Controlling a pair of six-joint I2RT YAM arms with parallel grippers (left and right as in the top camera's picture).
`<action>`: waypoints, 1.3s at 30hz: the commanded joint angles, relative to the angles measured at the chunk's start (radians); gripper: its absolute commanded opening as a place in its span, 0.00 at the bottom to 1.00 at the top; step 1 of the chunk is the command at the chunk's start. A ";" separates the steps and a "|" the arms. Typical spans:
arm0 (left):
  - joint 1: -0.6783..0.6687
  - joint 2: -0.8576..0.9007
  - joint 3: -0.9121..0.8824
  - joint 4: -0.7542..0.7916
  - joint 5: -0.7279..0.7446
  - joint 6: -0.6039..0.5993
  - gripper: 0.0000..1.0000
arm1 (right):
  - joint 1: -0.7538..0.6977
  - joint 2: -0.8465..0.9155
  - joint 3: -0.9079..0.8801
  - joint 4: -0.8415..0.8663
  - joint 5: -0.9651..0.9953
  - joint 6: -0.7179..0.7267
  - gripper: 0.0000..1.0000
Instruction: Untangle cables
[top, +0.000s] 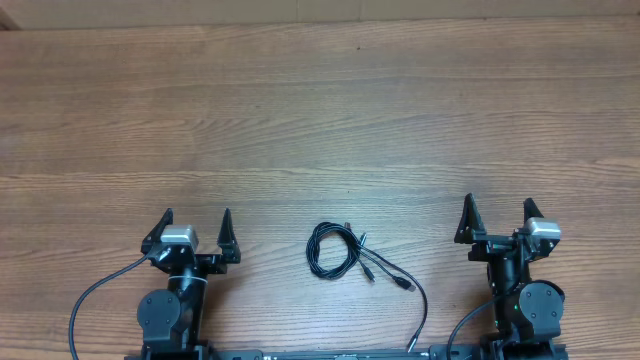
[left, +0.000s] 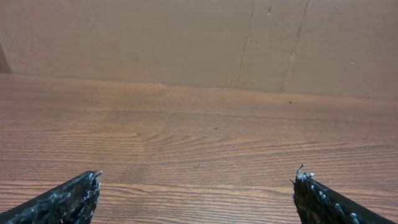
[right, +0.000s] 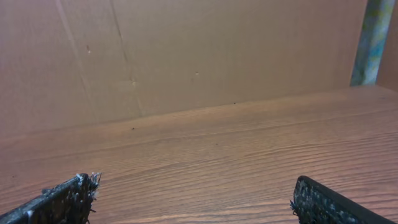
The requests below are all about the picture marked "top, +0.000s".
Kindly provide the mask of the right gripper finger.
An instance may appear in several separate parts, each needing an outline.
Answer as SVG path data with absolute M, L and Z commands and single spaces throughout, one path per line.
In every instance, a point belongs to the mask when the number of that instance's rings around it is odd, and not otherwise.
M 523 221 L 527 223 L 532 218 L 543 218 L 544 215 L 541 213 L 536 203 L 532 198 L 526 198 L 523 201 Z
M 486 228 L 477 208 L 475 197 L 468 193 L 464 198 L 462 215 L 457 227 L 454 242 L 473 244 L 486 236 Z

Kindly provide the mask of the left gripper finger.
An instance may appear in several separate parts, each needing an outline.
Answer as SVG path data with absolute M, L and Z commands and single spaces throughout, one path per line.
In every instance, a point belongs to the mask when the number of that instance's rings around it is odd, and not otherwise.
M 173 224 L 173 209 L 167 208 L 158 223 L 144 237 L 141 243 L 141 253 L 148 254 L 151 248 L 160 242 L 161 235 L 168 225 Z
M 234 233 L 232 214 L 229 208 L 226 208 L 224 212 L 217 245 L 221 249 L 221 257 L 225 263 L 239 264 L 241 262 L 241 251 Z

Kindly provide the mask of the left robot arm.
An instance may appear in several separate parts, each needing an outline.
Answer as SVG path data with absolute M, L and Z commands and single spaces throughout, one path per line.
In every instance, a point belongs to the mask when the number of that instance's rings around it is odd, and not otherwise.
M 199 240 L 191 225 L 173 223 L 167 209 L 141 244 L 151 265 L 168 275 L 164 289 L 143 297 L 137 321 L 143 331 L 143 359 L 205 359 L 219 357 L 212 343 L 200 338 L 202 316 L 210 275 L 223 275 L 231 264 L 241 262 L 232 215 L 222 218 L 217 254 L 199 254 Z

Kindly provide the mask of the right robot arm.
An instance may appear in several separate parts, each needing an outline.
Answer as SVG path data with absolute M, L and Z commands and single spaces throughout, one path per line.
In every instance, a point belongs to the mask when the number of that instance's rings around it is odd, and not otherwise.
M 561 335 L 566 299 L 564 291 L 547 280 L 533 280 L 529 264 L 548 257 L 561 240 L 558 223 L 544 217 L 534 200 L 523 201 L 523 225 L 510 235 L 487 232 L 473 194 L 465 196 L 454 241 L 468 244 L 470 261 L 487 265 L 491 299 L 469 312 L 452 330 L 445 356 L 453 359 L 566 359 Z M 496 331 L 475 346 L 456 350 L 454 340 L 462 327 L 491 308 Z

